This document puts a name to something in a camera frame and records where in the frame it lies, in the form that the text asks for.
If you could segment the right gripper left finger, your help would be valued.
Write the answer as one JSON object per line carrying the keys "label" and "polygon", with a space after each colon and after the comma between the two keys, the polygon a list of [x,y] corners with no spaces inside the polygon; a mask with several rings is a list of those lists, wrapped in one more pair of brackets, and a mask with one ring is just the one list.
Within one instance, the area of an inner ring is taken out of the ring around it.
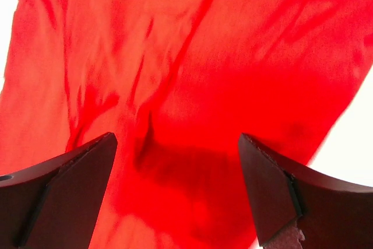
{"label": "right gripper left finger", "polygon": [[88,248],[117,150],[98,138],[1,176],[1,248]]}

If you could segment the red t shirt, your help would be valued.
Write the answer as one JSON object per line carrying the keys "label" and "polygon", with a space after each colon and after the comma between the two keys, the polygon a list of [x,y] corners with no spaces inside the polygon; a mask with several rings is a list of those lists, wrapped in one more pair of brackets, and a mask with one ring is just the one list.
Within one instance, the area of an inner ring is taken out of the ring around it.
{"label": "red t shirt", "polygon": [[246,133],[307,163],[372,66],[372,0],[18,0],[1,173],[106,132],[91,248],[248,248]]}

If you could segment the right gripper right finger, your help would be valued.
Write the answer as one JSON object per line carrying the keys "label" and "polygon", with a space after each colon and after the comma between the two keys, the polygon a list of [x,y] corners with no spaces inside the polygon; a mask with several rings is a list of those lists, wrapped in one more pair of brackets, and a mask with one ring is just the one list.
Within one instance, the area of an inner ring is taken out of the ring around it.
{"label": "right gripper right finger", "polygon": [[372,248],[372,187],[327,176],[249,135],[238,150],[263,248]]}

